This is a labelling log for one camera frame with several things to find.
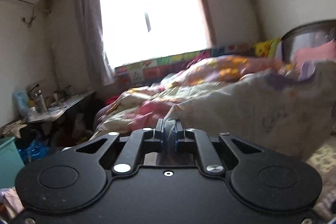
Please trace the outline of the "pink pillow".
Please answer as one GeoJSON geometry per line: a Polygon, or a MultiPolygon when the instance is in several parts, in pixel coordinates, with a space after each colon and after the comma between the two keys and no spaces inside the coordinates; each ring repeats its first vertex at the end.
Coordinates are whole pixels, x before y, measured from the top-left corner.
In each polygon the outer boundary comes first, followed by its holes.
{"type": "Polygon", "coordinates": [[[335,60],[335,41],[329,41],[314,48],[301,48],[294,54],[294,63],[301,68],[304,62],[316,60],[335,60]]]}

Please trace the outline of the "grey curtain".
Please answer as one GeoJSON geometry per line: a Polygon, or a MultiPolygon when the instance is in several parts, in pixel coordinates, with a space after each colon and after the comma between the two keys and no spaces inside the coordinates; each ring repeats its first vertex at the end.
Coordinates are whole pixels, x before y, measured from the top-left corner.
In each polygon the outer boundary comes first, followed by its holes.
{"type": "Polygon", "coordinates": [[[75,0],[75,12],[90,82],[95,88],[111,85],[114,71],[104,50],[100,0],[75,0]]]}

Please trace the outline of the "white floral garment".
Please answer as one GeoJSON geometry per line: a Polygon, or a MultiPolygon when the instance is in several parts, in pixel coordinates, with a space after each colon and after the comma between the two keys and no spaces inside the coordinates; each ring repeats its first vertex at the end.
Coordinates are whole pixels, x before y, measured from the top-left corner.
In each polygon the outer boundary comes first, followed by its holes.
{"type": "Polygon", "coordinates": [[[271,71],[173,106],[165,120],[210,136],[228,132],[307,160],[335,125],[335,61],[309,63],[312,75],[295,81],[271,71]]]}

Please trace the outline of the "dark wooden headboard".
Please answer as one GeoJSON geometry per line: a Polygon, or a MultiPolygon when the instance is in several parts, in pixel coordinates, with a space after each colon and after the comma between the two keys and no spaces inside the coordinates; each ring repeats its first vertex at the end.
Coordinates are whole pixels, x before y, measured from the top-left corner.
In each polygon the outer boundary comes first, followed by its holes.
{"type": "Polygon", "coordinates": [[[336,20],[321,20],[300,25],[281,38],[282,59],[289,63],[301,48],[314,48],[335,40],[336,20]]]}

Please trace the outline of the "floral pink yellow quilt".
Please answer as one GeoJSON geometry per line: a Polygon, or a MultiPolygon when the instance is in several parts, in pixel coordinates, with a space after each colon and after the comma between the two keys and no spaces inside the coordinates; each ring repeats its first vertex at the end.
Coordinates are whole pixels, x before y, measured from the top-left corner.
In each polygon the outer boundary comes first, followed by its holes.
{"type": "Polygon", "coordinates": [[[160,83],[123,92],[100,114],[93,137],[153,127],[174,105],[216,91],[246,75],[268,69],[286,75],[293,67],[278,59],[239,55],[202,59],[184,71],[165,77],[160,83]]]}

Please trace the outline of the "Mickey Mouse bed blanket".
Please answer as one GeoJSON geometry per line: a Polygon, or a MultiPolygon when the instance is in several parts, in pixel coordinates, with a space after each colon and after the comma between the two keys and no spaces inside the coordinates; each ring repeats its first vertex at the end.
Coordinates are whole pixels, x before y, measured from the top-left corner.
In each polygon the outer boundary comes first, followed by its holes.
{"type": "Polygon", "coordinates": [[[324,220],[335,218],[331,206],[335,202],[335,147],[324,144],[308,159],[322,178],[322,191],[314,206],[314,211],[324,220]]]}

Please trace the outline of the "yellow plush toy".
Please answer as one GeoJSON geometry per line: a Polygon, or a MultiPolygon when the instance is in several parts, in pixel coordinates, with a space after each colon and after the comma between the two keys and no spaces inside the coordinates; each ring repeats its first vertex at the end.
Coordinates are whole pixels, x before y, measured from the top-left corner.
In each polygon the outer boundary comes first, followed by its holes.
{"type": "Polygon", "coordinates": [[[277,46],[281,38],[275,38],[267,40],[264,42],[256,43],[252,48],[254,50],[255,56],[262,58],[275,58],[277,46]]]}

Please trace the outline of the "teal storage bin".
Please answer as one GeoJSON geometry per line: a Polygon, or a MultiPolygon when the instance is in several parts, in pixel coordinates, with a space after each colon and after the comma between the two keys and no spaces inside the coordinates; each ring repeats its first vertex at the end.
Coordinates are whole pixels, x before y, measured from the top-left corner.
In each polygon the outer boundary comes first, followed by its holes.
{"type": "Polygon", "coordinates": [[[15,178],[24,167],[24,163],[15,145],[15,137],[2,138],[0,145],[0,187],[15,186],[15,178]]]}

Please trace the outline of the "colourful foam play mat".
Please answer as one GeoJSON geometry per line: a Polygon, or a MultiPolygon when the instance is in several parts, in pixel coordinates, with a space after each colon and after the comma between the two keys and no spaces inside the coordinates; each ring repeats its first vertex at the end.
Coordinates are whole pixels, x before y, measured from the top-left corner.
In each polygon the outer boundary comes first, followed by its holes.
{"type": "Polygon", "coordinates": [[[250,44],[239,44],[159,57],[117,67],[116,80],[123,89],[151,85],[169,74],[186,70],[202,59],[226,55],[253,56],[254,51],[250,44]]]}

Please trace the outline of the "cluttered side desk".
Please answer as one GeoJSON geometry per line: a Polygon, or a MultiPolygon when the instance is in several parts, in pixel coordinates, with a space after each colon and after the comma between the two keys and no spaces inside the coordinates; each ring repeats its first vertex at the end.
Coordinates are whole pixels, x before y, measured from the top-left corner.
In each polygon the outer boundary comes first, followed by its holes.
{"type": "Polygon", "coordinates": [[[80,131],[85,131],[85,123],[82,121],[84,109],[95,95],[95,91],[89,91],[70,96],[45,113],[29,114],[22,120],[23,128],[19,130],[19,139],[37,138],[49,147],[71,141],[76,124],[80,125],[80,131]]]}

